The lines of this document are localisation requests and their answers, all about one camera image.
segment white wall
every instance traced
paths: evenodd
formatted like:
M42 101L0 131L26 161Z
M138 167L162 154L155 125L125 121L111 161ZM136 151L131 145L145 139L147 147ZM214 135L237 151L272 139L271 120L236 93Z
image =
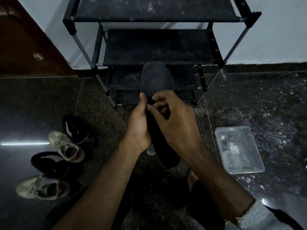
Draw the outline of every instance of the white wall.
M19 0L41 29L75 69L90 68L62 18L69 0ZM230 64L261 64L307 61L307 0L246 0L262 16L247 33ZM105 28L206 28L202 23L105 23ZM244 23L215 23L213 31L225 57L243 31ZM88 54L93 54L97 23L76 23L77 35ZM103 42L99 62L105 50Z

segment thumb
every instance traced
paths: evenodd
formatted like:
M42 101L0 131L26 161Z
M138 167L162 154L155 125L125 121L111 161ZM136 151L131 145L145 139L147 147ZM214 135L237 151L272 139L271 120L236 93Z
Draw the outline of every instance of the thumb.
M156 120L160 130L163 131L163 128L165 128L166 126L166 119L164 118L164 116L160 113L160 111L158 111L151 105L148 106L148 109L150 110L150 113L154 116L154 119Z
M143 115L145 114L146 107L147 107L147 98L144 93L140 92L140 102L136 106L135 111Z

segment floor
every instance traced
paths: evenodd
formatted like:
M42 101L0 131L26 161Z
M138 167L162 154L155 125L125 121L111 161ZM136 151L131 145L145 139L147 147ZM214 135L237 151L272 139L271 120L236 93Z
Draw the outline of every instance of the floor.
M307 221L307 72L220 75L195 115L204 144L220 160L215 128L248 126L265 166L259 174L234 175L255 198L280 208L304 229ZM124 134L133 107L113 109L94 78L57 77L0 80L0 143L47 142L50 131L62 131L64 114L87 120L98 135L98 147L84 163L79 192L56 201L27 200L15 187L39 175L31 157L51 151L49 145L0 145L2 184L0 229L51 229L86 187ZM199 229L163 197L168 176L185 176L187 168L164 170L155 156L143 153L134 168L138 188L122 229Z

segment sleeve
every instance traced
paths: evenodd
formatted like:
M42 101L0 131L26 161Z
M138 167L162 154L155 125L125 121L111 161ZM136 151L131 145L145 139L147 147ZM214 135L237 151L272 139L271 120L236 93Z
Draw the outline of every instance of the sleeve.
M239 228L227 222L225 230L293 230L289 225L280 222L274 214L260 201L255 201L247 213L237 218Z

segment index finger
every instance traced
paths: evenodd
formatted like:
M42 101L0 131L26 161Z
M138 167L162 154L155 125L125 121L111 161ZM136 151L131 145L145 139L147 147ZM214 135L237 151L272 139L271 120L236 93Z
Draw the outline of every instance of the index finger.
M157 92L154 96L152 96L152 99L155 101L161 101L166 100L169 105L169 110L172 111L172 109L176 106L178 103L178 100L180 100L177 95L172 90L163 90Z

